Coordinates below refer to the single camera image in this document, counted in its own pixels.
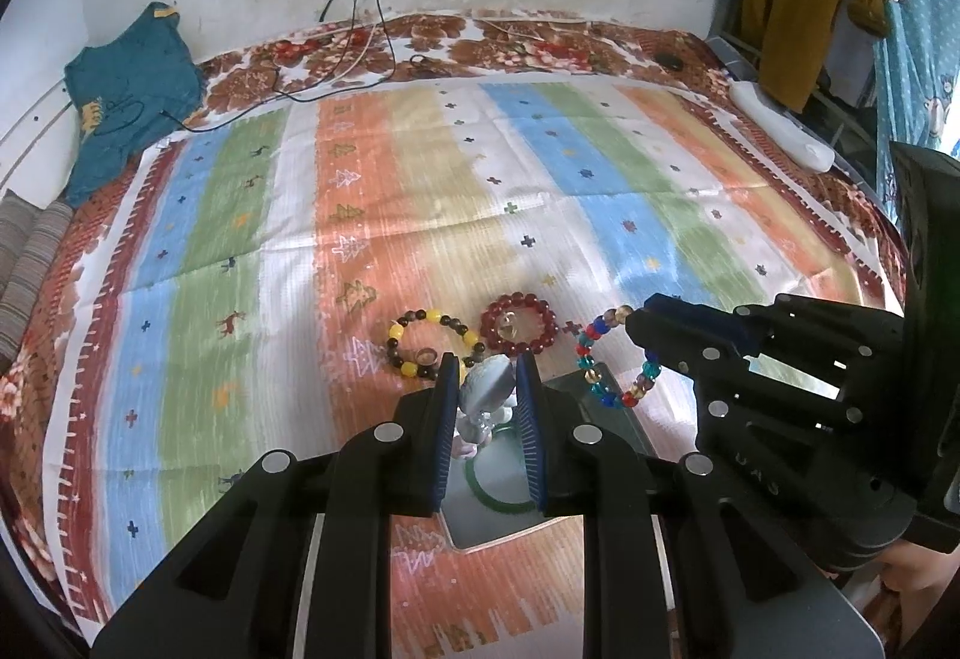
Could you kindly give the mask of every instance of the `green stripe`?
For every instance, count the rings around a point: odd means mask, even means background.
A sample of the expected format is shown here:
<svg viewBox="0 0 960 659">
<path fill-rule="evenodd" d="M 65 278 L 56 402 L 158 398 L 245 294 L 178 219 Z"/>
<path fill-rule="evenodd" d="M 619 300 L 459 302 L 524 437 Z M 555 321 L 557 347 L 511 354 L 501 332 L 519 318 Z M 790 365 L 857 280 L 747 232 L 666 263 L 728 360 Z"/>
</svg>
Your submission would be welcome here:
<svg viewBox="0 0 960 659">
<path fill-rule="evenodd" d="M 590 144 L 603 152 L 627 179 L 630 189 L 647 200 L 683 258 L 723 309 L 729 311 L 739 304 L 766 301 L 752 274 L 743 270 L 743 263 L 726 234 L 701 219 L 699 205 L 675 189 L 656 163 L 637 149 L 607 114 L 572 85 L 546 83 L 534 87 L 563 112 Z M 597 234 L 597 238 L 602 239 L 603 234 Z M 755 366 L 768 378 L 806 390 L 815 390 L 818 382 L 768 357 L 757 359 Z"/>
<path fill-rule="evenodd" d="M 279 110 L 237 123 L 230 132 L 176 277 L 160 422 L 161 512 L 171 546 L 222 495 L 218 478 L 246 469 L 261 453 L 248 443 L 248 403 L 256 397 L 247 391 L 256 368 L 256 232 L 267 210 L 271 153 L 251 152 L 264 145 L 274 149 L 286 118 L 287 111 Z M 256 176 L 261 179 L 244 186 Z M 231 256 L 236 266 L 224 272 L 221 265 Z M 234 335 L 221 336 L 217 322 L 234 310 L 246 317 L 235 322 Z M 229 403 L 216 408 L 215 397 L 224 390 Z"/>
</svg>

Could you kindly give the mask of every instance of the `multicolored beaded bracelet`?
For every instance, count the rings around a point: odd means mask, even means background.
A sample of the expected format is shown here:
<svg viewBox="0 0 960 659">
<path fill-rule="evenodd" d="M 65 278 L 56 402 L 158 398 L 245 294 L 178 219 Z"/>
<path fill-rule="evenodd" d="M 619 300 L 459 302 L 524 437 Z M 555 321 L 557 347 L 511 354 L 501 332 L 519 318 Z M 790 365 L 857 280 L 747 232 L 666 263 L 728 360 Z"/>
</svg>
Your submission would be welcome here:
<svg viewBox="0 0 960 659">
<path fill-rule="evenodd" d="M 511 342 L 500 336 L 497 331 L 497 318 L 511 307 L 526 307 L 539 314 L 544 321 L 544 332 L 532 342 Z M 559 330 L 557 313 L 550 309 L 550 304 L 547 304 L 544 299 L 538 299 L 532 293 L 523 294 L 517 291 L 511 296 L 504 294 L 496 301 L 492 301 L 483 315 L 480 316 L 480 333 L 487 339 L 490 349 L 501 351 L 511 358 L 527 351 L 533 352 L 535 355 L 541 354 L 544 349 L 549 348 L 557 341 Z"/>
<path fill-rule="evenodd" d="M 577 366 L 584 370 L 584 379 L 590 384 L 590 390 L 607 408 L 635 408 L 640 400 L 654 387 L 656 379 L 661 374 L 661 365 L 656 355 L 646 352 L 646 361 L 634 384 L 622 394 L 616 393 L 603 384 L 603 379 L 593 367 L 596 361 L 590 352 L 594 343 L 604 334 L 618 325 L 626 323 L 634 309 L 629 304 L 622 304 L 617 309 L 608 309 L 603 315 L 593 319 L 577 340 Z"/>
<path fill-rule="evenodd" d="M 456 331 L 464 340 L 464 344 L 472 349 L 472 354 L 461 359 L 468 369 L 483 360 L 483 353 L 487 348 L 480 341 L 480 335 L 476 331 L 470 330 L 469 326 L 461 323 L 459 318 L 451 318 L 450 315 L 443 314 L 439 309 L 418 309 L 416 312 L 408 309 L 405 314 L 397 318 L 397 323 L 390 326 L 388 332 L 390 339 L 387 339 L 387 359 L 392 366 L 400 370 L 400 374 L 405 378 L 424 378 L 431 379 L 431 381 L 437 379 L 438 369 L 436 364 L 418 364 L 414 361 L 405 361 L 397 352 L 403 333 L 414 320 L 429 320 L 430 323 L 446 325 Z"/>
</svg>

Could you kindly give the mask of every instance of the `striped pillow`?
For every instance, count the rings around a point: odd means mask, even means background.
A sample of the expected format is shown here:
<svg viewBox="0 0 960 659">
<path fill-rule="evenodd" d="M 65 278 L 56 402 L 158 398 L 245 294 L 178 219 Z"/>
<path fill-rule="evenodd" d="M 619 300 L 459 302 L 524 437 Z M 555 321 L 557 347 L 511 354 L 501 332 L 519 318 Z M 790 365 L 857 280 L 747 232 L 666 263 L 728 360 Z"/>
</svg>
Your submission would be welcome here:
<svg viewBox="0 0 960 659">
<path fill-rule="evenodd" d="M 30 313 L 40 296 L 40 283 L 64 239 L 73 210 L 54 202 L 35 220 L 23 253 L 13 266 L 7 287 L 0 296 L 0 365 L 13 363 L 19 352 Z"/>
<path fill-rule="evenodd" d="M 0 200 L 0 296 L 13 272 L 13 264 L 23 253 L 27 237 L 34 227 L 38 208 L 8 190 Z"/>
</svg>

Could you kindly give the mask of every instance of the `bed cover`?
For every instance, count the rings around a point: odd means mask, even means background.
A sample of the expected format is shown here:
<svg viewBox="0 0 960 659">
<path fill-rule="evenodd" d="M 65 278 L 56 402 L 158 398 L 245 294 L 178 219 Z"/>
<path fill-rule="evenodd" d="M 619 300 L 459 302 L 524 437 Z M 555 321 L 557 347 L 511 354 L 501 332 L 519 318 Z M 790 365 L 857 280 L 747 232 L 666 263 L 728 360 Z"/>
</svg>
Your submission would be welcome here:
<svg viewBox="0 0 960 659">
<path fill-rule="evenodd" d="M 337 28 L 205 63 L 192 127 L 269 97 L 277 67 L 280 87 L 314 85 L 344 44 L 371 42 L 341 85 L 390 72 L 380 32 Z M 390 85 L 179 131 L 77 213 L 0 423 L 11 534 L 91 640 L 263 451 L 334 451 L 421 387 L 385 363 L 407 309 L 477 325 L 496 296 L 536 293 L 563 325 L 549 379 L 574 368 L 578 326 L 655 292 L 898 308 L 889 224 L 779 152 L 696 37 L 537 16 L 388 28 Z M 410 335 L 457 349 L 430 328 Z M 626 336 L 602 357 L 624 384 L 643 360 Z M 692 450 L 687 379 L 665 373 L 637 416 L 660 456 Z M 394 656 L 579 656 L 583 563 L 578 519 L 462 553 L 438 520 L 398 518 Z"/>
</svg>

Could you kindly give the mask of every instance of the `yellow and black beaded bracelet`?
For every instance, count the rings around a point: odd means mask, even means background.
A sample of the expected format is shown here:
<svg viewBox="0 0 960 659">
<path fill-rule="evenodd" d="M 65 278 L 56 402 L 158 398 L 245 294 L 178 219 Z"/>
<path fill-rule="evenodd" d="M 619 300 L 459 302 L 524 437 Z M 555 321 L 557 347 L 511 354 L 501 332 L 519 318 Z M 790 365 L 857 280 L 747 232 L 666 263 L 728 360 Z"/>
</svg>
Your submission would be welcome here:
<svg viewBox="0 0 960 659">
<path fill-rule="evenodd" d="M 461 323 L 459 318 L 451 318 L 450 315 L 443 314 L 439 309 L 418 309 L 416 312 L 409 309 L 405 314 L 400 315 L 397 321 L 390 326 L 390 331 L 388 332 L 390 338 L 387 339 L 387 359 L 392 366 L 400 370 L 400 374 L 405 378 L 424 378 L 430 379 L 431 381 L 437 379 L 436 363 L 424 364 L 416 363 L 416 361 L 406 361 L 397 352 L 397 349 L 400 348 L 400 340 L 403 338 L 403 333 L 407 326 L 413 323 L 414 320 L 429 320 L 430 323 L 439 323 L 456 331 L 457 335 L 464 340 L 464 344 L 472 350 L 471 354 L 465 355 L 461 359 L 463 365 L 468 369 L 483 360 L 483 353 L 486 351 L 486 346 L 480 341 L 480 335 L 465 323 Z"/>
</svg>

